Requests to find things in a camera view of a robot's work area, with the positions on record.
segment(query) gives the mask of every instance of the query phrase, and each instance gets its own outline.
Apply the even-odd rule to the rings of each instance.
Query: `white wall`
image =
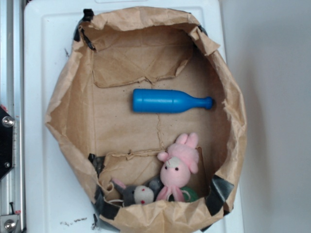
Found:
[[[311,232],[311,1],[220,0],[244,94],[246,233]]]

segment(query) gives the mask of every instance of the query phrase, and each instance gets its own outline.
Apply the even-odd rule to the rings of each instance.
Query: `green plush toy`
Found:
[[[180,190],[183,193],[185,202],[194,202],[199,199],[198,195],[192,188],[185,186],[182,187]],[[174,201],[173,195],[170,195],[169,201]]]

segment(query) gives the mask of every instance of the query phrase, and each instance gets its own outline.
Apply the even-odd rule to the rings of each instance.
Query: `metal frame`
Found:
[[[14,118],[14,168],[0,182],[0,215],[19,215],[18,228],[26,227],[23,159],[23,12],[25,0],[0,0],[0,103]]]

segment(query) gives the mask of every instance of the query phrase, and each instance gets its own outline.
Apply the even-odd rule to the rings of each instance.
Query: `metal bolt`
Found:
[[[4,228],[7,232],[12,232],[16,228],[16,223],[13,220],[9,219],[4,223]]]
[[[6,128],[10,128],[14,125],[14,120],[10,116],[5,116],[2,119],[2,125]]]

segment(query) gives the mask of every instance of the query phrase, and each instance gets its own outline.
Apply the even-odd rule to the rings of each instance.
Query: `blue bottle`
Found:
[[[181,113],[190,108],[210,109],[211,97],[194,98],[182,91],[135,89],[133,111],[138,113]]]

